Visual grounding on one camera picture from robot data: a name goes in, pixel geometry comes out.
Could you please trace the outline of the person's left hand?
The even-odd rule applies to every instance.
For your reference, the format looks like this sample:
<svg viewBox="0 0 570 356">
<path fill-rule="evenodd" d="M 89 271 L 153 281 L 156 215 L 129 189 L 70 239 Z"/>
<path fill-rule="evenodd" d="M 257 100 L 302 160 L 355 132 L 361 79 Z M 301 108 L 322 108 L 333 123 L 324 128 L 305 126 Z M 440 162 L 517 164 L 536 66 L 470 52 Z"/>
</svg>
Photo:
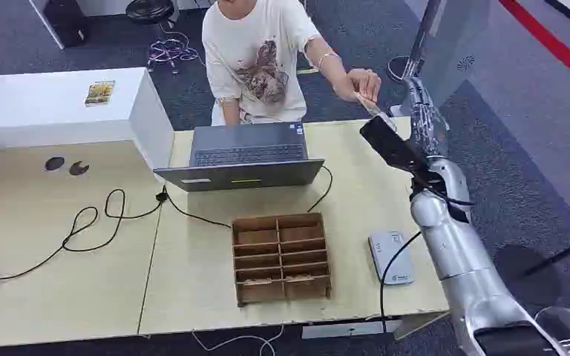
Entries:
<svg viewBox="0 0 570 356">
<path fill-rule="evenodd" d="M 357 102 L 361 96 L 368 102 L 377 103 L 381 78 L 370 69 L 352 69 L 334 85 L 337 95 L 347 102 Z"/>
</svg>

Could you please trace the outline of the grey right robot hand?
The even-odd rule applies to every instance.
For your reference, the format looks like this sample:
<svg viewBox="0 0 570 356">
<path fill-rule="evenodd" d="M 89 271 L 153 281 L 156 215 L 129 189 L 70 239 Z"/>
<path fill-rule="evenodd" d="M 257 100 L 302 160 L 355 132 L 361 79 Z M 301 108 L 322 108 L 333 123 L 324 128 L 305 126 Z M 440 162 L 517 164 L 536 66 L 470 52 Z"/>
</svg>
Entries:
<svg viewBox="0 0 570 356">
<path fill-rule="evenodd" d="M 433 99 L 415 76 L 404 79 L 410 101 L 410 142 L 425 156 L 449 157 L 450 126 L 434 105 Z"/>
</svg>

